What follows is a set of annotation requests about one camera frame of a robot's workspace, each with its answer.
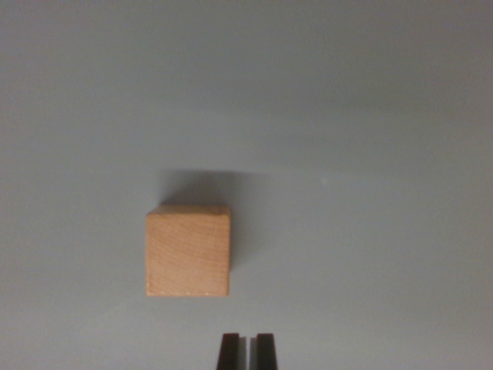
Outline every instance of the wooden block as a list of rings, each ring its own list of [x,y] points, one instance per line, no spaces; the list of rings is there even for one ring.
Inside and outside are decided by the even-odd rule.
[[[224,296],[229,289],[229,207],[162,204],[147,214],[147,295]]]

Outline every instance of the wood grain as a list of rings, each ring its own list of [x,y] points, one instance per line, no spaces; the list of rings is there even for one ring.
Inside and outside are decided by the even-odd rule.
[[[229,207],[162,204],[147,214],[147,295],[224,296],[229,289]]]

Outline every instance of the wooden cube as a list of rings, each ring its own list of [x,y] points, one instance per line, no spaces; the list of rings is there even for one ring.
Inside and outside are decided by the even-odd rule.
[[[147,214],[147,295],[224,296],[229,289],[229,207],[162,204]]]

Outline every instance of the cube face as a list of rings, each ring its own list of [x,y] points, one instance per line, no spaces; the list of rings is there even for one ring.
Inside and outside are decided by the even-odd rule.
[[[224,296],[230,286],[230,209],[161,205],[146,216],[146,294]]]

